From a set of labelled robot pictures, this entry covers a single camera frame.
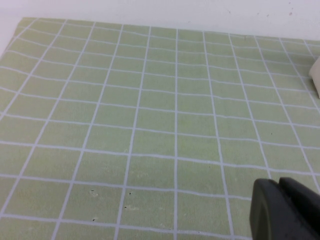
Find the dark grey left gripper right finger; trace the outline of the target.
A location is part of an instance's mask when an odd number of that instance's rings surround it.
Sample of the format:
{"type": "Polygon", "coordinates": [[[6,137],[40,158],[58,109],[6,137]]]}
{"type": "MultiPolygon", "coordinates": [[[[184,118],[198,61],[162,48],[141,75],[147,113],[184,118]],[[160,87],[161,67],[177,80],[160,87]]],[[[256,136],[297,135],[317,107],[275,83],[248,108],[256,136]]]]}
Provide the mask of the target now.
{"type": "Polygon", "coordinates": [[[288,196],[309,232],[320,239],[320,195],[290,177],[281,177],[280,188],[288,196]]]}

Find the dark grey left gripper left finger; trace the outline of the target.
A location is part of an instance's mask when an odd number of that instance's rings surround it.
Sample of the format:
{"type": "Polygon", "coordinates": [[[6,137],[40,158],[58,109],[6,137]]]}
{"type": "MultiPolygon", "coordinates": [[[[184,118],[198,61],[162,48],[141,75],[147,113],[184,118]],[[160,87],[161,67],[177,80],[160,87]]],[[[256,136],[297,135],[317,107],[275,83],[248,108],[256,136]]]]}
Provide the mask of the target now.
{"type": "Polygon", "coordinates": [[[317,240],[279,182],[254,181],[250,205],[250,229],[254,240],[317,240]]]}

